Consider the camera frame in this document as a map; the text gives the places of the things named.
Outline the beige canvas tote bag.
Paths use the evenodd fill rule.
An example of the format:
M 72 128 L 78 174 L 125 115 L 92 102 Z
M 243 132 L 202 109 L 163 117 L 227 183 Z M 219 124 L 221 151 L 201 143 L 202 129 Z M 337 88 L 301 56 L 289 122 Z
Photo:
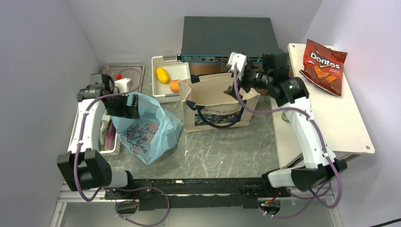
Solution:
M 233 84 L 231 73 L 191 76 L 179 81 L 184 132 L 242 127 L 253 113 L 225 91 Z

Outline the light blue plastic grocery bag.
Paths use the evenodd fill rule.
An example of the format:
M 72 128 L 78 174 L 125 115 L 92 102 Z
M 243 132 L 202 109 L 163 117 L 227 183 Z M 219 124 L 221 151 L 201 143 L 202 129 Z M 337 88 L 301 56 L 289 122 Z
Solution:
M 126 149 L 149 165 L 175 147 L 183 128 L 182 121 L 154 98 L 132 92 L 128 101 L 138 96 L 138 119 L 112 116 L 117 139 Z

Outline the purple eggplant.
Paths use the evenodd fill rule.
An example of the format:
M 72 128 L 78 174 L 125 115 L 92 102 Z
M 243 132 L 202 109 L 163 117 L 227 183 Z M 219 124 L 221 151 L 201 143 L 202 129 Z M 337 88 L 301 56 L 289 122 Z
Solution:
M 116 128 L 113 124 L 113 121 L 110 120 L 108 122 L 106 135 L 105 135 L 105 150 L 114 149 L 115 135 L 116 135 Z

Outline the yellow lemon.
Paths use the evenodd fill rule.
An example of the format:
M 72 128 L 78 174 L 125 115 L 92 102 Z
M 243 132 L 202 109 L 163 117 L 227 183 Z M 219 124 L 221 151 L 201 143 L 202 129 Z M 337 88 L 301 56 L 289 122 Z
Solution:
M 170 82 L 170 76 L 165 68 L 157 68 L 156 77 L 162 84 L 168 84 Z

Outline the orange peach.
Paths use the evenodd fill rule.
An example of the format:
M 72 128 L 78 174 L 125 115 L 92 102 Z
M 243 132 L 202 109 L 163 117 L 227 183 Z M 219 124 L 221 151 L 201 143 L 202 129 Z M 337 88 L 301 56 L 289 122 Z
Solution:
M 174 79 L 171 80 L 169 83 L 169 88 L 171 90 L 171 92 L 173 92 L 174 94 L 178 94 L 179 93 L 179 79 Z

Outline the red Doritos chip bag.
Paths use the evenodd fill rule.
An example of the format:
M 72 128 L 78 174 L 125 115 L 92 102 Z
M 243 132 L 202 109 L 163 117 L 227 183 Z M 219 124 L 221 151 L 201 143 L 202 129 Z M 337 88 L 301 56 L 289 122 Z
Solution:
M 335 95 L 342 96 L 342 78 L 346 52 L 335 51 L 308 39 L 300 73 L 315 86 Z

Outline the green glass bottle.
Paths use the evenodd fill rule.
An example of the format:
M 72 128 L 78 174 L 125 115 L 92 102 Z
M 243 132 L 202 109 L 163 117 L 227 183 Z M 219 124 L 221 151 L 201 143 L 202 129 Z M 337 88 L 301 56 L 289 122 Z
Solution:
M 281 113 L 281 118 L 282 120 L 284 120 L 285 122 L 289 122 L 288 117 L 286 116 L 286 114 L 284 112 Z

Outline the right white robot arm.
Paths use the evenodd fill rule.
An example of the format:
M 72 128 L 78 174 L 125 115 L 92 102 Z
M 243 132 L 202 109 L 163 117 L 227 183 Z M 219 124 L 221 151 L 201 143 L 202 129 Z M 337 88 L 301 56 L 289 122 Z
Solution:
M 226 93 L 244 105 L 239 95 L 241 88 L 245 92 L 252 88 L 267 90 L 278 106 L 267 112 L 281 111 L 285 114 L 302 151 L 304 166 L 265 173 L 260 185 L 261 192 L 272 196 L 282 187 L 295 187 L 305 192 L 333 178 L 341 186 L 340 172 L 347 169 L 347 163 L 337 159 L 324 141 L 305 83 L 301 78 L 290 75 L 287 54 L 283 51 L 264 53 L 262 70 L 257 70 L 246 55 L 232 52 L 227 67 L 234 75 L 234 82 Z

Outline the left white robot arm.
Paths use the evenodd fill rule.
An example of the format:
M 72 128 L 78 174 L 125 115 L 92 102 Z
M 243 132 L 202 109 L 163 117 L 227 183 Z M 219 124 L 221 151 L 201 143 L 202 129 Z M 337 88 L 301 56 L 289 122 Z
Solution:
M 77 93 L 78 109 L 74 132 L 66 154 L 57 157 L 57 166 L 72 191 L 98 187 L 117 188 L 125 199 L 136 192 L 128 171 L 113 170 L 98 150 L 104 115 L 138 119 L 138 95 L 128 96 L 130 79 L 113 80 L 106 74 L 93 74 L 90 85 Z

